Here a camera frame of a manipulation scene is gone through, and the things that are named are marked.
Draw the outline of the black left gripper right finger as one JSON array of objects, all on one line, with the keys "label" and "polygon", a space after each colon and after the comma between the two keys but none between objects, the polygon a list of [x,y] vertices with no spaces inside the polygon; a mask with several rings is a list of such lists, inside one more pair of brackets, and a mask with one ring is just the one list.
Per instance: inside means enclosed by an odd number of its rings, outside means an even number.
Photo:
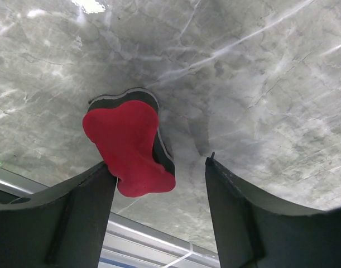
[{"label": "black left gripper right finger", "polygon": [[205,181],[221,267],[341,267],[341,207],[286,201],[214,157]]}]

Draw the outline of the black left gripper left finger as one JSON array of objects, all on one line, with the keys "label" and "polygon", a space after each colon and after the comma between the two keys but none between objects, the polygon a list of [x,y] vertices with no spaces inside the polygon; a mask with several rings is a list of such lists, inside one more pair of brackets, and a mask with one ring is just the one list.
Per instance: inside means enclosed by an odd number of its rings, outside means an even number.
[{"label": "black left gripper left finger", "polygon": [[26,197],[0,190],[0,267],[97,267],[115,188],[101,162]]}]

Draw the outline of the red black whiteboard eraser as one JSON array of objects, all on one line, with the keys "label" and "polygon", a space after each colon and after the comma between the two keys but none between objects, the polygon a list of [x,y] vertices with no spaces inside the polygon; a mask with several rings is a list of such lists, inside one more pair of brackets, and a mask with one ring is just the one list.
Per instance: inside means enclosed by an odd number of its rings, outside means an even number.
[{"label": "red black whiteboard eraser", "polygon": [[159,124],[159,103],[145,88],[89,101],[83,130],[125,197],[167,193],[176,185],[174,160]]}]

